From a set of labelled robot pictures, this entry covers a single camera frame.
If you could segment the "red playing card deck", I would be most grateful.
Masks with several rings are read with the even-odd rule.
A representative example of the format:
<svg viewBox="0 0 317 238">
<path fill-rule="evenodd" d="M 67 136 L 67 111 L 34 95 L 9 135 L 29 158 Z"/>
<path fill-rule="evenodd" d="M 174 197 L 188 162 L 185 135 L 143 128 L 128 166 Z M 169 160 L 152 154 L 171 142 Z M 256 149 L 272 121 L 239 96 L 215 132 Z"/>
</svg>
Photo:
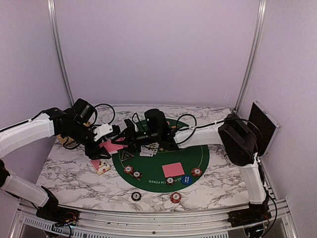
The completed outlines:
<svg viewBox="0 0 317 238">
<path fill-rule="evenodd" d="M 101 143 L 100 147 L 105 148 L 111 155 L 116 154 L 119 150 L 123 149 L 123 145 L 112 144 L 111 141 Z"/>
</svg>

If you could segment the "triangular all-in dealer button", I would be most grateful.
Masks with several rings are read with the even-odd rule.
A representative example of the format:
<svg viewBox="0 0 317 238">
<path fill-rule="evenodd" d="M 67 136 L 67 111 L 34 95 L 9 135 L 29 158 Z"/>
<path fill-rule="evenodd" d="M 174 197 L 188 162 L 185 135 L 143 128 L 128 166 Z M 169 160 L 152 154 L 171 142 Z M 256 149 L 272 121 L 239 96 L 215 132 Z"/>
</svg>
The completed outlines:
<svg viewBox="0 0 317 238">
<path fill-rule="evenodd" d="M 134 156 L 132 153 L 123 150 L 123 151 L 122 151 L 122 155 L 121 155 L 120 161 L 121 161 L 121 162 L 124 162 L 124 161 L 127 161 L 127 160 L 129 160 L 129 159 L 132 159 L 132 158 L 134 158 L 134 157 L 135 157 L 135 156 Z"/>
</svg>

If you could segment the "ace of clubs card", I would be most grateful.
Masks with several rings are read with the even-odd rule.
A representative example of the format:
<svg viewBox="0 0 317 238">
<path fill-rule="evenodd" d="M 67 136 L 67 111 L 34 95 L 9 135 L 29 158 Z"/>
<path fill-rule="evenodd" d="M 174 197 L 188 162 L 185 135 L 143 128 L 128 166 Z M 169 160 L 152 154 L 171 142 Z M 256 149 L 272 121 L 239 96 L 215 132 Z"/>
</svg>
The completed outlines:
<svg viewBox="0 0 317 238">
<path fill-rule="evenodd" d="M 154 152 L 155 150 L 153 149 L 148 149 L 144 146 L 141 146 L 140 156 L 152 157 L 154 155 Z"/>
</svg>

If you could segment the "red chips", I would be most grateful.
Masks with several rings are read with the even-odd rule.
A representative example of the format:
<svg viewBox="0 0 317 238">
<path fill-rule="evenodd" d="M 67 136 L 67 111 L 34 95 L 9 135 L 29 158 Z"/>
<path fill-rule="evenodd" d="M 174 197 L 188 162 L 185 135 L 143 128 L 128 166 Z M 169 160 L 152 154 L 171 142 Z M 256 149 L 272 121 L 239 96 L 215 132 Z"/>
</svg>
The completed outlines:
<svg viewBox="0 0 317 238">
<path fill-rule="evenodd" d="M 191 174 L 192 176 L 199 177 L 203 174 L 203 171 L 200 168 L 193 168 Z"/>
<path fill-rule="evenodd" d="M 132 166 L 125 166 L 124 167 L 124 172 L 127 173 L 127 174 L 131 174 L 133 173 L 134 169 Z"/>
</svg>

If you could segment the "black chips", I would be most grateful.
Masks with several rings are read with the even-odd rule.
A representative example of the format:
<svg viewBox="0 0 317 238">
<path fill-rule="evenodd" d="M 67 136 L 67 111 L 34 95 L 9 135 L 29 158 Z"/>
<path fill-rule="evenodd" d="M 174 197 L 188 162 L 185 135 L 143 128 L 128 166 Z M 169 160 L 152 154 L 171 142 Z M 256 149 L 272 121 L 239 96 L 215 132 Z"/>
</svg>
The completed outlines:
<svg viewBox="0 0 317 238">
<path fill-rule="evenodd" d="M 133 178 L 135 179 L 141 179 L 143 176 L 140 171 L 134 171 L 132 175 L 133 175 Z"/>
<path fill-rule="evenodd" d="M 165 183 L 166 183 L 167 185 L 174 185 L 174 184 L 175 184 L 175 179 L 174 179 L 173 177 L 167 177 L 167 178 L 165 179 Z"/>
</svg>

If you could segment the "black poker chip stack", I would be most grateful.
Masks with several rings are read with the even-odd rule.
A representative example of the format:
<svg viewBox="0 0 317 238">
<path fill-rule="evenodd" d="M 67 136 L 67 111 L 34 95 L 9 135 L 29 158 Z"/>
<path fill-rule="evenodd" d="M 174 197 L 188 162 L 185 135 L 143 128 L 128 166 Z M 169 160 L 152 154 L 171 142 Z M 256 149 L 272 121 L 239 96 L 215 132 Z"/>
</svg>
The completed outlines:
<svg viewBox="0 0 317 238">
<path fill-rule="evenodd" d="M 140 201 L 141 198 L 142 198 L 142 195 L 139 192 L 134 192 L 134 193 L 131 194 L 131 199 L 133 201 Z"/>
</svg>

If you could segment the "card dealt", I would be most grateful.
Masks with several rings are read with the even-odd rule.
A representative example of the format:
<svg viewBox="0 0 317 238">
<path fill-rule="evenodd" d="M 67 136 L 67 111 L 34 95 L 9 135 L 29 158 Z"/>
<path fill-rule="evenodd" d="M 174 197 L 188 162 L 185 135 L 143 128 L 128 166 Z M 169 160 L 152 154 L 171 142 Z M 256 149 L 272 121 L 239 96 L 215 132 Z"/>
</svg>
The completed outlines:
<svg viewBox="0 0 317 238">
<path fill-rule="evenodd" d="M 165 178 L 185 175 L 183 166 L 180 162 L 162 165 L 162 169 Z"/>
</svg>

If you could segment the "blue small blind button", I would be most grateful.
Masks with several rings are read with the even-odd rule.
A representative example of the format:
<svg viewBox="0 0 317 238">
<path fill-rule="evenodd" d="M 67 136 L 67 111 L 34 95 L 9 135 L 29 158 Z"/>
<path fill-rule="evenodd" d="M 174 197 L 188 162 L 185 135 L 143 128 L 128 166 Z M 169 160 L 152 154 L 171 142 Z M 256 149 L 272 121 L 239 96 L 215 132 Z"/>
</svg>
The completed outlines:
<svg viewBox="0 0 317 238">
<path fill-rule="evenodd" d="M 181 178 L 181 182 L 184 185 L 191 185 L 193 183 L 193 178 L 191 176 L 189 176 L 189 175 L 184 175 Z"/>
</svg>

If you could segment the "red poker chip stack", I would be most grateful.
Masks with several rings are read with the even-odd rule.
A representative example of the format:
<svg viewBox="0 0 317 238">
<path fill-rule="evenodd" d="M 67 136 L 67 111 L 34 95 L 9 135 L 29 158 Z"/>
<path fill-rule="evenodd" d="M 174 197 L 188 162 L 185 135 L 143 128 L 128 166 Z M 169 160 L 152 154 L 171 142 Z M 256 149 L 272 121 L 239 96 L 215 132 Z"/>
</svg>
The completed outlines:
<svg viewBox="0 0 317 238">
<path fill-rule="evenodd" d="M 170 201 L 172 203 L 179 203 L 181 201 L 181 194 L 179 192 L 174 192 L 170 196 Z"/>
</svg>

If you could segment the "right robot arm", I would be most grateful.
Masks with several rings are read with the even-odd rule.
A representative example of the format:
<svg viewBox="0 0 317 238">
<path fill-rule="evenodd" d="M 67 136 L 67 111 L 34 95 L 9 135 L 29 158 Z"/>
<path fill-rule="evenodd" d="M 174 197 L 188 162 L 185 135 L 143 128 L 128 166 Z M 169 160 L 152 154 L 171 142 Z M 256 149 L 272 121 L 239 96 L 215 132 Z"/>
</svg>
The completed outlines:
<svg viewBox="0 0 317 238">
<path fill-rule="evenodd" d="M 176 122 L 171 128 L 165 114 L 158 109 L 146 111 L 145 121 L 146 126 L 126 119 L 126 128 L 111 142 L 127 146 L 132 152 L 140 152 L 157 143 L 163 152 L 152 162 L 139 159 L 135 166 L 123 165 L 120 172 L 123 178 L 145 179 L 141 188 L 152 192 L 170 191 L 175 180 L 180 178 L 181 188 L 184 188 L 205 171 L 209 159 L 207 145 L 222 145 L 231 163 L 239 167 L 246 184 L 249 208 L 245 217 L 256 222 L 264 215 L 269 195 L 257 160 L 258 139 L 248 127 L 249 121 L 229 114 L 223 120 L 202 126 L 180 127 Z"/>
</svg>

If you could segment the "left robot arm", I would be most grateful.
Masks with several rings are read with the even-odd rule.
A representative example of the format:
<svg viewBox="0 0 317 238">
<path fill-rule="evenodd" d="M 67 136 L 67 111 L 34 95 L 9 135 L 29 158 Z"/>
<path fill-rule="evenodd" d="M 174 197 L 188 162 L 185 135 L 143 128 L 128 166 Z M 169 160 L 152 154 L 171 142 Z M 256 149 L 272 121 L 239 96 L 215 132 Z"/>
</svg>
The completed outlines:
<svg viewBox="0 0 317 238">
<path fill-rule="evenodd" d="M 111 123 L 87 126 L 92 115 L 97 115 L 94 106 L 83 99 L 66 110 L 50 108 L 40 111 L 36 116 L 0 131 L 0 188 L 13 197 L 22 198 L 34 204 L 37 216 L 61 222 L 71 210 L 61 208 L 58 199 L 47 188 L 23 178 L 18 165 L 42 162 L 41 152 L 48 149 L 39 142 L 60 135 L 72 138 L 83 145 L 85 154 L 91 160 L 108 159 L 109 152 L 100 146 L 106 135 L 112 133 Z"/>
</svg>

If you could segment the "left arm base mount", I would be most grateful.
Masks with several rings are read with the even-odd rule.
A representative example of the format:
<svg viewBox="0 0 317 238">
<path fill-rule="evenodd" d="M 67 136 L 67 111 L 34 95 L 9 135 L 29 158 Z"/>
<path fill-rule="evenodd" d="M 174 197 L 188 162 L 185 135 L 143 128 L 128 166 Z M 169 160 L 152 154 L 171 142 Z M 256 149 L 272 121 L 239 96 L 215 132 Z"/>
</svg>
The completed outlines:
<svg viewBox="0 0 317 238">
<path fill-rule="evenodd" d="M 44 208 L 39 208 L 36 216 L 62 225 L 76 225 L 79 218 L 79 211 L 64 207 L 57 207 L 55 210 L 48 211 Z"/>
</svg>

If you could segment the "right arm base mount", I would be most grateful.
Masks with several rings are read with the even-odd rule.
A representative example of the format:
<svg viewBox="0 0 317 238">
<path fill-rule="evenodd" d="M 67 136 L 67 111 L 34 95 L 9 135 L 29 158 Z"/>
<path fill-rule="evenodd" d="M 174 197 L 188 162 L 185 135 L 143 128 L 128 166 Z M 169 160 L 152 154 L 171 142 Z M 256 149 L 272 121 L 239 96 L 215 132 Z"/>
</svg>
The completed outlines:
<svg viewBox="0 0 317 238">
<path fill-rule="evenodd" d="M 238 227 L 269 220 L 271 217 L 271 213 L 267 211 L 242 209 L 229 212 L 227 221 L 232 227 Z"/>
</svg>

